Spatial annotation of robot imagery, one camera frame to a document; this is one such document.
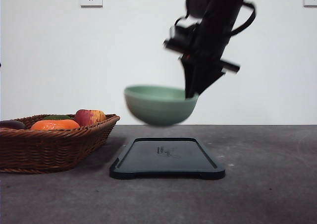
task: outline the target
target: plastic tray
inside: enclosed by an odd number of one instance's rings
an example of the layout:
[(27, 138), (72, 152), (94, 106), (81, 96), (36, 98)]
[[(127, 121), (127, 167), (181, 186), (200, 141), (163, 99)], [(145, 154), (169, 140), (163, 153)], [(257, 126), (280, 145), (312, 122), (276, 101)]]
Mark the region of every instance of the plastic tray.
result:
[(110, 167), (110, 177), (145, 176), (220, 179), (225, 169), (195, 138), (135, 138)]

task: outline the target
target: tray logo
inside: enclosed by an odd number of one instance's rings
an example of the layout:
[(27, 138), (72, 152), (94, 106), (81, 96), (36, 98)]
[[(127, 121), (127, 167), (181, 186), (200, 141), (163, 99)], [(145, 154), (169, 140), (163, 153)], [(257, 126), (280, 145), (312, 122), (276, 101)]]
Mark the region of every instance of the tray logo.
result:
[(181, 158), (180, 156), (175, 154), (176, 148), (165, 148), (164, 146), (159, 146), (157, 150), (158, 156), (163, 156), (163, 157), (173, 157), (173, 158)]

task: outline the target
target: eggplant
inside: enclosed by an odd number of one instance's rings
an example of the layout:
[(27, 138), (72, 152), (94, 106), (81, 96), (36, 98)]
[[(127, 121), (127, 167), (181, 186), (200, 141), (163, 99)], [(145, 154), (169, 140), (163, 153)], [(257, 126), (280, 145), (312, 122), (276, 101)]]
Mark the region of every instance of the eggplant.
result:
[(20, 121), (6, 120), (0, 121), (0, 128), (25, 129), (25, 124)]

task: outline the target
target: ceramic bowl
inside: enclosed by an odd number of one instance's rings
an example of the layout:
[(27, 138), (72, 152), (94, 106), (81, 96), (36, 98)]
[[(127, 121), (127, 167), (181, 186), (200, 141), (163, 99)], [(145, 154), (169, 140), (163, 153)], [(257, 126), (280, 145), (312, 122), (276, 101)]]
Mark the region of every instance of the ceramic bowl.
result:
[(129, 86), (124, 96), (130, 112), (154, 126), (170, 126), (186, 120), (199, 97), (195, 94), (186, 99), (182, 89), (152, 85)]

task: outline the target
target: woven basket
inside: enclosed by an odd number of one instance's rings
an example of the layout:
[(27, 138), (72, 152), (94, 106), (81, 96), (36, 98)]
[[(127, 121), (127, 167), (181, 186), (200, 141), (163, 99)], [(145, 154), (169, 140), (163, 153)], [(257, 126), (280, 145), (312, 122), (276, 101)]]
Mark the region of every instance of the woven basket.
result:
[(51, 173), (74, 168), (95, 149), (105, 144), (120, 117), (106, 115), (106, 120), (90, 126), (65, 130), (29, 130), (47, 114), (15, 119), (26, 130), (1, 129), (0, 172)]

